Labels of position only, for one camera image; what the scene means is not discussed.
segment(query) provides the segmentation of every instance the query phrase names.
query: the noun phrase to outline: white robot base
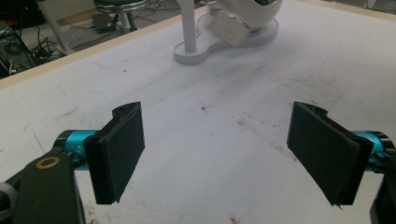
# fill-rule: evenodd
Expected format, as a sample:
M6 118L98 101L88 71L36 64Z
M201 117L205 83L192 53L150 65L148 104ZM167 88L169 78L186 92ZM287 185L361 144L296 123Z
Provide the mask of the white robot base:
M210 54L221 49L235 48L234 46L216 37L208 28L211 15L206 13L196 22L196 50L187 52L184 42L175 46L174 59L178 63L193 65L202 63L209 58ZM250 33L238 48L254 48L273 41L277 36L278 23L275 19L268 22L260 30Z

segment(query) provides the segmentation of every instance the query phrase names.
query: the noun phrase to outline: white table surface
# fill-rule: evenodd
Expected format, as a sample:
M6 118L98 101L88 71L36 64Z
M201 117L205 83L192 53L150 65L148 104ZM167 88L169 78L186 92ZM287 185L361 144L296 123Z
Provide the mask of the white table surface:
M120 203L95 205L76 172L89 223L370 223L381 175L364 175L354 205L331 207L286 140L294 101L396 139L396 23L292 0L276 19L268 46L195 66L173 60L177 19L1 80L0 179L62 131L101 129L141 101L147 147Z

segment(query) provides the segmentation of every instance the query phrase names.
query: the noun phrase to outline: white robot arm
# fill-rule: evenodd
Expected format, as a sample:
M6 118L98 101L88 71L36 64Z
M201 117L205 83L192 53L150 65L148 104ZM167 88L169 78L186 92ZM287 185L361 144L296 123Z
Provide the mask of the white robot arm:
M210 29L238 47L250 33L271 21L281 4L282 0L217 0L209 4L213 15Z

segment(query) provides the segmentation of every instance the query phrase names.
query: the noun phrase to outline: red stain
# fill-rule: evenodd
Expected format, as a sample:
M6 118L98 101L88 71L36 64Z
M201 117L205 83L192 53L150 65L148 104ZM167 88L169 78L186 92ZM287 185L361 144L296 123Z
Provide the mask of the red stain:
M231 221L233 224L239 224L239 221L236 220L234 217L230 217L230 221Z

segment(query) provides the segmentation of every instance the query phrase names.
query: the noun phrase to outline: electronic equipment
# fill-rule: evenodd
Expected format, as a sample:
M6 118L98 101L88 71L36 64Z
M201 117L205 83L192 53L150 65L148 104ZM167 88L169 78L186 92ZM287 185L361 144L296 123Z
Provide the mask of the electronic equipment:
M7 67L9 75L37 66L21 38L4 21L0 21L0 61Z

